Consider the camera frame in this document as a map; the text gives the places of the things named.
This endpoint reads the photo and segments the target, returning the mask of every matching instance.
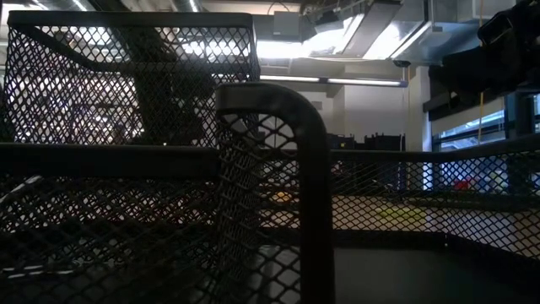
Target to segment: curved metal handle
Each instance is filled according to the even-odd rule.
[[[304,303],[334,303],[330,151],[321,116],[303,96],[275,84],[224,84],[216,90],[220,117],[267,114],[293,131],[300,167],[300,295]]]

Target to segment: ceiling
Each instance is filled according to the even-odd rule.
[[[330,53],[285,59],[261,58],[262,73],[313,77],[401,79],[403,75],[402,69],[397,68],[392,61],[374,59],[388,58],[392,54],[392,52],[388,51],[389,48],[395,49],[405,44],[413,34],[418,34],[420,28],[425,27],[426,22],[429,20],[434,20],[435,22],[432,25],[436,25],[436,27],[429,27],[428,30],[420,33],[421,35],[416,37],[416,40],[397,59],[408,60],[413,64],[430,64],[438,62],[448,52],[477,46],[475,32],[478,29],[478,24],[471,22],[475,17],[474,12],[472,12],[472,15],[463,13],[463,8],[468,8],[470,3],[474,6],[476,1],[431,1],[434,6],[426,15],[428,10],[424,8],[422,5],[424,2],[420,0],[369,0],[371,4],[369,10],[353,12],[353,14],[364,14],[364,16],[358,29],[353,31],[351,41],[356,42],[353,46],[349,43],[343,54]],[[132,11],[192,11],[193,6],[196,6],[197,10],[207,10],[209,12],[242,12],[267,15],[284,11],[299,12],[303,0],[287,0],[284,3],[261,0],[122,0],[122,2]],[[342,9],[339,11],[341,15],[345,15],[348,8],[358,3],[353,0],[326,0],[324,5],[316,6],[312,4],[315,1],[307,0],[306,2],[310,3],[308,7],[315,11],[317,9],[321,11],[332,10],[339,6]],[[497,3],[498,7],[496,9],[500,9],[500,2]],[[512,1],[505,1],[503,7],[511,5]],[[91,10],[92,6],[87,0],[4,0],[2,25],[0,27],[1,62],[5,62],[6,57],[8,11],[14,9]],[[484,11],[494,14],[492,12],[494,9],[491,8],[490,10],[490,6],[488,6]],[[373,31],[379,31],[380,34],[373,35]],[[327,84],[302,85],[308,90],[335,91],[331,90]]]

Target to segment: fluorescent light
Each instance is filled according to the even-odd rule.
[[[75,5],[77,5],[77,7],[80,9],[80,10],[83,10],[83,11],[86,11],[87,9],[84,7],[84,5],[79,1],[79,0],[72,0],[73,3],[75,3]]]
[[[307,57],[309,53],[304,53],[303,50],[304,48],[299,42],[258,41],[256,43],[256,54],[259,58],[279,59]]]
[[[418,30],[409,40],[405,41],[393,54],[390,55],[390,58],[395,59],[401,55],[405,50],[407,50],[420,36],[425,33],[431,27],[431,21],[428,21]]]
[[[333,52],[334,54],[338,54],[339,52],[343,52],[343,50],[345,50],[345,47],[347,47],[347,44],[351,41],[351,38],[353,38],[353,35],[356,33],[360,23],[362,23],[363,18],[364,14],[358,14],[343,21],[343,25],[345,25],[345,28],[347,29],[345,30],[345,34],[343,35],[341,41],[336,44]]]
[[[379,85],[379,86],[401,86],[401,81],[374,80],[374,79],[328,79],[329,84],[354,84],[354,85]]]
[[[197,5],[195,4],[194,0],[189,0],[189,4],[192,6],[193,13],[198,13],[199,9],[197,8]]]
[[[261,75],[261,80],[293,81],[293,82],[319,82],[319,78],[317,78],[317,77],[272,76],[272,75]]]

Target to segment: black metal mesh panel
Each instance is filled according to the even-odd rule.
[[[4,175],[2,302],[299,301],[299,168],[271,119],[219,121],[217,182]]]
[[[300,299],[300,249],[293,246],[300,239],[300,220],[292,208],[300,198],[297,189],[288,189],[298,184],[298,170],[289,164],[296,153],[280,149],[294,144],[294,136],[282,122],[269,125],[274,118],[227,115],[220,122],[224,191],[219,191],[218,255],[228,270],[220,269],[219,295],[241,303]],[[273,144],[276,138],[281,146]],[[283,161],[273,161],[277,155]],[[236,290],[243,292],[232,295]]]
[[[10,177],[3,303],[201,302],[215,242],[208,182]]]
[[[253,41],[242,27],[12,23],[3,137],[213,147],[213,90],[258,80]]]
[[[540,258],[538,151],[436,163],[334,155],[334,229],[440,232]]]

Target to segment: yellow object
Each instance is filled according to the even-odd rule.
[[[380,208],[377,209],[377,214],[382,217],[389,217],[391,219],[415,219],[423,220],[426,217],[426,213],[422,209],[410,209],[410,208]]]
[[[286,192],[278,192],[272,196],[272,200],[277,203],[287,203],[292,198],[293,196]]]

